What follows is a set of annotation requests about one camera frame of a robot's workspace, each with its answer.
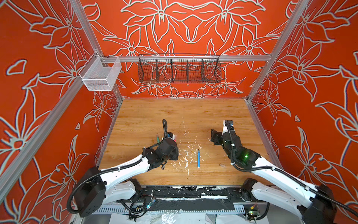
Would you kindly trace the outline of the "blue pen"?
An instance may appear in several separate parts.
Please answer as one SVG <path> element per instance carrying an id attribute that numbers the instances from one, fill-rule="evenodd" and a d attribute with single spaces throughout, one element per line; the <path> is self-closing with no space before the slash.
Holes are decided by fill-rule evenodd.
<path id="1" fill-rule="evenodd" d="M 200 169 L 200 150 L 197 153 L 197 168 Z"/>

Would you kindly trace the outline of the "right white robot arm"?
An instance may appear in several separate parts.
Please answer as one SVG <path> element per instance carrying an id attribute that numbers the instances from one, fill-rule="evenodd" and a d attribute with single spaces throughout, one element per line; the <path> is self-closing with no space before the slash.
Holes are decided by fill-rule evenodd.
<path id="1" fill-rule="evenodd" d="M 324 184 L 318 186 L 294 177 L 245 148 L 235 133 L 233 121 L 224 120 L 222 132 L 212 129 L 210 141 L 224 149 L 237 171 L 253 173 L 275 185 L 272 188 L 248 178 L 241 186 L 243 200 L 266 201 L 298 216 L 305 224 L 334 222 L 337 207 L 332 190 Z"/>

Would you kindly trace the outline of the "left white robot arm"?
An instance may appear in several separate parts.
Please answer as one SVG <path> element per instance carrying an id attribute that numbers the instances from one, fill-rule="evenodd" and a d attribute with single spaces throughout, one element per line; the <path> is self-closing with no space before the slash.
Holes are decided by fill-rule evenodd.
<path id="1" fill-rule="evenodd" d="M 143 148 L 143 152 L 132 160 L 109 169 L 89 168 L 75 185 L 67 201 L 67 210 L 86 217 L 103 204 L 129 200 L 141 191 L 134 176 L 156 168 L 165 168 L 168 160 L 176 161 L 179 150 L 174 137 Z"/>

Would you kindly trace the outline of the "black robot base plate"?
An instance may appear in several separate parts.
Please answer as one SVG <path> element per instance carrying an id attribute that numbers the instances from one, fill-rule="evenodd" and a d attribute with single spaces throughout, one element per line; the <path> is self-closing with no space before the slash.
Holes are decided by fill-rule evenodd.
<path id="1" fill-rule="evenodd" d="M 245 212 L 266 209 L 267 203 L 255 199 L 246 202 L 241 197 L 240 186 L 144 186 L 140 195 L 154 209 L 233 209 L 234 204 L 243 205 Z"/>

